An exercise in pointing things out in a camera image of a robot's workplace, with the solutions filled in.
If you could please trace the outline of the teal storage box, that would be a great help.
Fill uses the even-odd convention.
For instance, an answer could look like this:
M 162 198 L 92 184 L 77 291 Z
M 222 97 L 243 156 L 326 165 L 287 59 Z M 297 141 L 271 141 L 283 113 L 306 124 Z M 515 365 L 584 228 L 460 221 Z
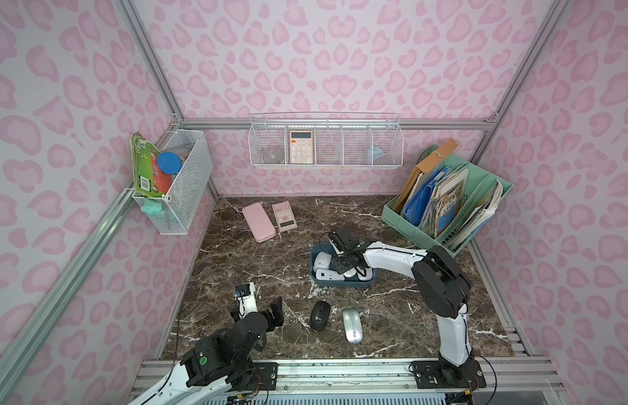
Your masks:
M 329 243 L 312 248 L 309 273 L 313 283 L 322 287 L 366 289 L 376 282 L 377 269 L 368 268 L 365 273 L 360 273 L 356 268 L 346 268 L 335 253 Z

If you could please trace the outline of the black computer mouse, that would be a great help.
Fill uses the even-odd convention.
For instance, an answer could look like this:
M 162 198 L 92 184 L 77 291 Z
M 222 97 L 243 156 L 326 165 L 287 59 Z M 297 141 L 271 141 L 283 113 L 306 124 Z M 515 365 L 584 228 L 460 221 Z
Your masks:
M 309 319 L 309 326 L 315 332 L 322 332 L 329 323 L 331 305 L 327 301 L 319 300 L 314 307 Z

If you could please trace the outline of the silver computer mouse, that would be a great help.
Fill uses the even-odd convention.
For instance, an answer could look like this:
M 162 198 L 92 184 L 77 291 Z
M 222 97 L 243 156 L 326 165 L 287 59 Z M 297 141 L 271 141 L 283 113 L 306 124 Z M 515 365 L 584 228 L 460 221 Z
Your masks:
M 342 311 L 342 317 L 347 341 L 359 344 L 364 337 L 360 312 L 356 308 L 346 308 Z

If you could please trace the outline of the white slim computer mouse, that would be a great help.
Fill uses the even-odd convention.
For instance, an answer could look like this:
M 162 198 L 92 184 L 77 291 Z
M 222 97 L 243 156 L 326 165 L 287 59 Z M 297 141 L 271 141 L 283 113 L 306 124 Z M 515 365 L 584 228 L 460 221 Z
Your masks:
M 356 271 L 357 278 L 361 282 L 369 282 L 374 278 L 373 268 L 360 268 Z

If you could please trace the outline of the white rounded computer mouse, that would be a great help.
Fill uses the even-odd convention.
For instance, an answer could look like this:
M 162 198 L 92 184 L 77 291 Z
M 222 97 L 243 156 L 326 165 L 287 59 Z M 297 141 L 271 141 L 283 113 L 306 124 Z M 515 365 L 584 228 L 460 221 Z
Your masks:
M 312 267 L 315 272 L 318 271 L 319 269 L 329 270 L 331 263 L 332 263 L 332 255 L 325 251 L 320 251 L 316 256 L 314 260 L 314 265 Z

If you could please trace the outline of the white boxy computer mouse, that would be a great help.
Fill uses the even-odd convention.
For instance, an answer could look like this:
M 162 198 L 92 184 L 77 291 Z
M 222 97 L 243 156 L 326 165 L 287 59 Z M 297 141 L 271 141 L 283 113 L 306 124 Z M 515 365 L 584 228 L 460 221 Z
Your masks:
M 335 270 L 319 268 L 316 270 L 316 279 L 320 281 L 344 281 L 345 277 Z

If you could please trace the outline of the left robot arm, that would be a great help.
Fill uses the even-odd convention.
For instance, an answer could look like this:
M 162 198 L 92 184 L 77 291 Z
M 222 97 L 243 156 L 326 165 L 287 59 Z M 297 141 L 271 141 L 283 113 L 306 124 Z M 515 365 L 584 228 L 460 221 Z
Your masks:
M 223 395 L 246 403 L 275 390 L 278 365 L 254 364 L 252 352 L 266 344 L 266 334 L 284 325 L 283 300 L 269 310 L 248 312 L 228 329 L 200 339 L 157 383 L 133 404 L 204 404 Z

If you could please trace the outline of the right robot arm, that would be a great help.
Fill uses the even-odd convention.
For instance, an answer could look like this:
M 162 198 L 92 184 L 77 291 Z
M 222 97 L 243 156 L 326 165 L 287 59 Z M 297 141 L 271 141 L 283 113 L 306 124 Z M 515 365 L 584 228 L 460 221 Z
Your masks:
M 472 282 L 444 248 L 412 250 L 381 241 L 359 241 L 347 229 L 331 231 L 327 238 L 334 248 L 334 266 L 341 273 L 372 268 L 413 279 L 423 302 L 436 315 L 439 360 L 459 368 L 473 359 L 467 327 Z

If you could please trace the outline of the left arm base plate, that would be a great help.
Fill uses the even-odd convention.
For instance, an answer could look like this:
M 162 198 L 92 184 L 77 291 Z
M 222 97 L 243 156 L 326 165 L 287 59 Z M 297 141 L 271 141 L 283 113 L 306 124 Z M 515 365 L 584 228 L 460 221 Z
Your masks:
M 255 391 L 259 385 L 262 390 L 274 391 L 277 386 L 279 364 L 277 362 L 251 363 L 232 384 L 233 391 Z

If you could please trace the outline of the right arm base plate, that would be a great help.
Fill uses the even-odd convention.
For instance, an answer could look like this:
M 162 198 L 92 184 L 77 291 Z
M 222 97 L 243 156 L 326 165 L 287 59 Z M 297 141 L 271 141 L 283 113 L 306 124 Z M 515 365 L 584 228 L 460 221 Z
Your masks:
M 420 360 L 408 366 L 418 389 L 464 389 L 474 391 L 486 388 L 488 383 L 478 361 L 469 357 L 462 366 L 448 360 Z

